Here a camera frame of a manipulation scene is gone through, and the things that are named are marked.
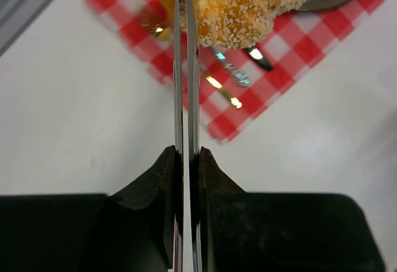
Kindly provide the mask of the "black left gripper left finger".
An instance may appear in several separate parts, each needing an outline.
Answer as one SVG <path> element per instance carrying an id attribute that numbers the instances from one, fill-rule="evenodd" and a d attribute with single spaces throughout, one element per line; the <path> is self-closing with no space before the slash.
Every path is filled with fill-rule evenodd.
<path id="1" fill-rule="evenodd" d="M 1 197 L 2 271 L 167 271 L 173 267 L 177 152 L 167 147 L 112 195 Z"/>

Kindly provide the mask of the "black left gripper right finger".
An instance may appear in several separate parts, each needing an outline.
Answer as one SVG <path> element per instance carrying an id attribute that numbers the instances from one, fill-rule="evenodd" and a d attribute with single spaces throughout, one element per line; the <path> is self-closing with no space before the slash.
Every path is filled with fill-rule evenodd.
<path id="1" fill-rule="evenodd" d="M 189 161 L 195 271 L 385 271 L 362 208 L 336 193 L 249 193 L 202 148 Z"/>

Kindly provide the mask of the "metal tongs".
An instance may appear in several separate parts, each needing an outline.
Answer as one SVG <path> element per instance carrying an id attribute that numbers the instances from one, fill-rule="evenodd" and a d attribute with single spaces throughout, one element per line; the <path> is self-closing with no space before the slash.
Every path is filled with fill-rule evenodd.
<path id="1" fill-rule="evenodd" d="M 189 162 L 189 206 L 194 271 L 207 271 L 202 245 L 199 190 L 199 43 L 198 0 L 174 0 L 174 106 L 176 147 Z"/>

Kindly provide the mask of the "round sugared bread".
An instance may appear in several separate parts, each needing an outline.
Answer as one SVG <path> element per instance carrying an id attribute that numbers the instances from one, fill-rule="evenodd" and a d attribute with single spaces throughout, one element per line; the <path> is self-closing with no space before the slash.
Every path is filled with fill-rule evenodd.
<path id="1" fill-rule="evenodd" d="M 308 0 L 191 0 L 197 42 L 203 47 L 249 48 L 265 39 L 278 15 Z M 187 0 L 159 0 L 169 20 L 188 31 Z"/>

